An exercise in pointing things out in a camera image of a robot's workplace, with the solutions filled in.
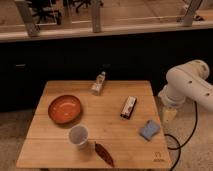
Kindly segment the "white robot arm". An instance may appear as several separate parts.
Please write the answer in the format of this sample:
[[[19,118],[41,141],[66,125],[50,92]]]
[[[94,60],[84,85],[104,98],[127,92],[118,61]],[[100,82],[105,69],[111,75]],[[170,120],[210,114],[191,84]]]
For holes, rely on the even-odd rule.
[[[174,119],[187,98],[213,112],[213,84],[206,81],[209,74],[209,66],[203,60],[192,60],[167,71],[167,84],[158,93],[164,123]]]

